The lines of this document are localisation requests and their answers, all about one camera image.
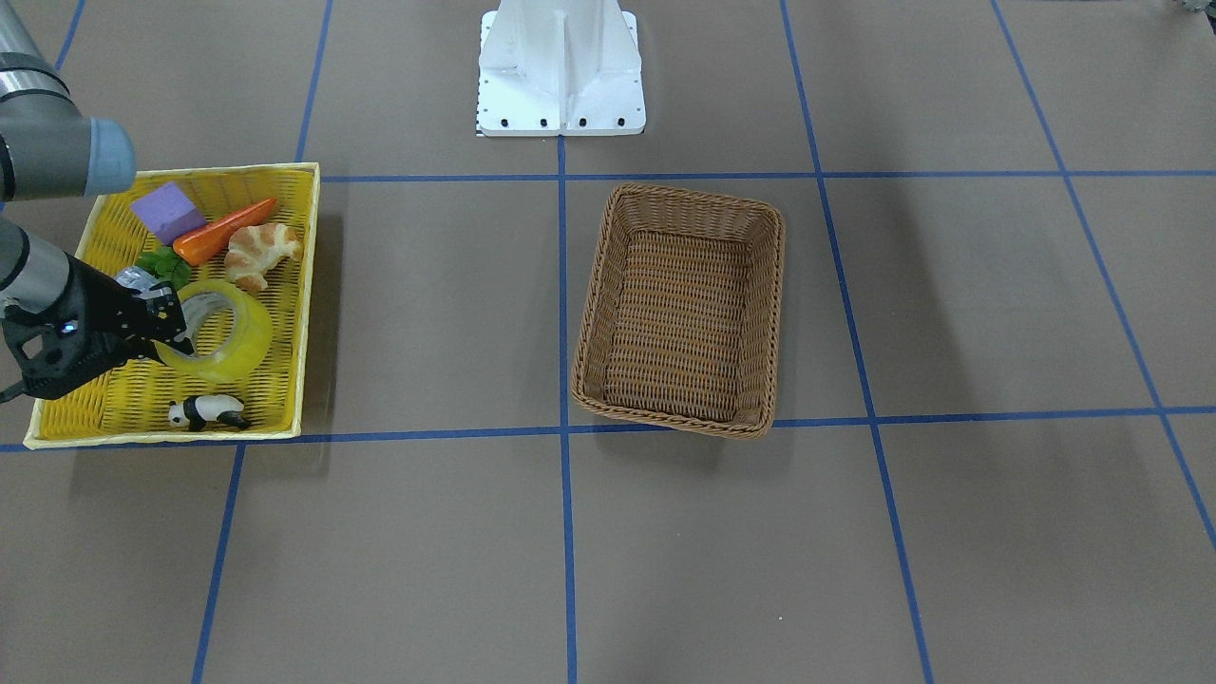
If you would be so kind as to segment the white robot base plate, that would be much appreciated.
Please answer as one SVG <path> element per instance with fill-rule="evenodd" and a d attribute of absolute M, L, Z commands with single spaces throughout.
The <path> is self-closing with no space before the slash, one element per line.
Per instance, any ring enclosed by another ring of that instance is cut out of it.
<path fill-rule="evenodd" d="M 617 1 L 501 1 L 479 22 L 482 136 L 634 136 L 647 127 L 638 21 Z"/>

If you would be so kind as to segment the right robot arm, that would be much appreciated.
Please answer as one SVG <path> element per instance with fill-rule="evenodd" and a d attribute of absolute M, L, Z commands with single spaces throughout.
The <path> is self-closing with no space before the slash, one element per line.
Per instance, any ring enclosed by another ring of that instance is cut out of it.
<path fill-rule="evenodd" d="M 133 142 L 114 120 L 80 113 L 10 2 L 1 5 L 2 202 L 88 198 L 130 189 Z M 77 256 L 2 220 L 2 340 L 19 377 L 2 400 L 56 400 L 156 344 L 195 351 L 178 286 L 126 287 Z"/>

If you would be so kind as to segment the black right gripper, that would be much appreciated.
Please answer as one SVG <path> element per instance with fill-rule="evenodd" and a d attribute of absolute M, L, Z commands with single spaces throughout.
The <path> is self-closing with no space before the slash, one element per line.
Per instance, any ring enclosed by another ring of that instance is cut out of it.
<path fill-rule="evenodd" d="M 171 285 L 134 292 L 73 256 L 64 265 L 64 281 L 49 299 L 2 295 L 2 338 L 19 370 L 4 402 L 56 400 L 131 360 L 195 355 Z"/>

